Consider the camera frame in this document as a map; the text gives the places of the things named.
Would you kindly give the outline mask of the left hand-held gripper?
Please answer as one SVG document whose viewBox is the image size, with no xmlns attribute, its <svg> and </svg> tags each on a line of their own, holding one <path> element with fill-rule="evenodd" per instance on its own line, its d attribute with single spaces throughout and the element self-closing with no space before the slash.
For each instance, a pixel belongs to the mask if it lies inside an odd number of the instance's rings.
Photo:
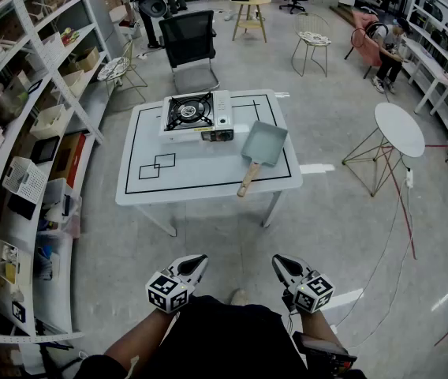
<svg viewBox="0 0 448 379">
<path fill-rule="evenodd" d="M 164 313 L 177 312 L 189 303 L 189 297 L 208 266 L 206 254 L 179 257 L 146 283 L 147 300 Z"/>
</svg>

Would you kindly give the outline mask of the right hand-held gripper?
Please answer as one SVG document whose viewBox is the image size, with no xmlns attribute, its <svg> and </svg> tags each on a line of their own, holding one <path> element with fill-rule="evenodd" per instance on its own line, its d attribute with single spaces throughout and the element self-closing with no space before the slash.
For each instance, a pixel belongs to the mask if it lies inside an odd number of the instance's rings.
<svg viewBox="0 0 448 379">
<path fill-rule="evenodd" d="M 311 270 L 299 257 L 275 254 L 272 266 L 286 288 L 282 301 L 290 312 L 314 313 L 325 306 L 334 293 L 334 285 L 325 274 Z"/>
</svg>

